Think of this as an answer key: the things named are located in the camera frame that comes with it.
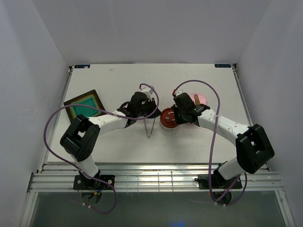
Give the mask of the pink lid with brown handle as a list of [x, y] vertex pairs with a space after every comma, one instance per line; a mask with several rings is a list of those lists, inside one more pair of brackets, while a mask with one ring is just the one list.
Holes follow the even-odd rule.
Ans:
[[195, 105], [204, 104], [207, 105], [207, 99], [200, 93], [192, 93], [189, 95]]

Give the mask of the red round lid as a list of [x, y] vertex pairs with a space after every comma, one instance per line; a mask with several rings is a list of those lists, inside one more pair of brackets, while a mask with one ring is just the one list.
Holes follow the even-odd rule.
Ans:
[[161, 112], [160, 123], [167, 126], [169, 125], [171, 127], [173, 125], [178, 125], [176, 123], [176, 119], [172, 107], [166, 108]]

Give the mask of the pink cylindrical container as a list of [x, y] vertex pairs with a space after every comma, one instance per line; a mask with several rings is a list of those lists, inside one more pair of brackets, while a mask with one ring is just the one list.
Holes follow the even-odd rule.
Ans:
[[198, 125], [198, 117], [205, 110], [210, 109], [205, 103], [200, 102], [198, 94], [193, 96], [186, 94], [184, 103], [185, 119], [188, 125]]

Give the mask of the metal bowl with red band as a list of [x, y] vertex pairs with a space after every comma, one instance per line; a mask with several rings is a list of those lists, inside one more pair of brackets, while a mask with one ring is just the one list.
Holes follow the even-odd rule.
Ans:
[[173, 131], [173, 130], [176, 130], [178, 128], [178, 125], [173, 125], [172, 127], [169, 126], [169, 125], [168, 126], [167, 125], [163, 125], [162, 123], [160, 125], [166, 131]]

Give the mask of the metal tongs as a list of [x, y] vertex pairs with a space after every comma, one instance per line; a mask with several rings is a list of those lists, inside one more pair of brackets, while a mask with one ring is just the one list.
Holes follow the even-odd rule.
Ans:
[[150, 138], [153, 133], [154, 125], [155, 125], [155, 118], [153, 119], [144, 119], [144, 126], [147, 138]]

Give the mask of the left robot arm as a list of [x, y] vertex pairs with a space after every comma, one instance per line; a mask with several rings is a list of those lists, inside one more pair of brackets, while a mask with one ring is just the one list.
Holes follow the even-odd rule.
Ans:
[[135, 92], [131, 100], [123, 103], [113, 115], [97, 117], [77, 115], [60, 139], [60, 145], [86, 173], [84, 183], [95, 189], [100, 185], [100, 170], [92, 158], [98, 136], [116, 129], [127, 128], [137, 118], [155, 119], [161, 115], [154, 98], [145, 92]]

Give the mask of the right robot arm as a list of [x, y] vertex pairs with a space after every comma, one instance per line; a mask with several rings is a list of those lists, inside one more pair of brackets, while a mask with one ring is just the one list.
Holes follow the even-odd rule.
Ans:
[[174, 94], [173, 100], [172, 109], [178, 125], [190, 123], [211, 130], [236, 148], [236, 157], [220, 164], [205, 183], [224, 188], [243, 173], [256, 173], [274, 157], [274, 149], [261, 125], [248, 126], [219, 116], [207, 105], [196, 105], [186, 92]]

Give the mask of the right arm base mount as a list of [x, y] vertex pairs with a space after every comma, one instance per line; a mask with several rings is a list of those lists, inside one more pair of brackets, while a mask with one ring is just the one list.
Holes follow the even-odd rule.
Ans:
[[[211, 183], [213, 189], [227, 189], [232, 183], [236, 180], [236, 183], [233, 185], [232, 189], [241, 189], [242, 184], [240, 179], [233, 177], [230, 180], [221, 179], [220, 177], [211, 174]], [[197, 178], [194, 179], [198, 183], [199, 189], [209, 189], [209, 177], [208, 174], [200, 174]]]

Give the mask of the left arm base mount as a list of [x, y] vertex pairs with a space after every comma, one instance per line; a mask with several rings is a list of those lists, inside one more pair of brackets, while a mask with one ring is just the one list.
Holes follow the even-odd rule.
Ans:
[[[96, 175], [97, 179], [106, 182], [114, 187], [115, 184], [115, 176], [114, 175]], [[110, 190], [111, 188], [105, 183], [101, 183], [99, 181], [88, 179], [83, 175], [76, 175], [74, 177], [73, 189], [74, 190]]]

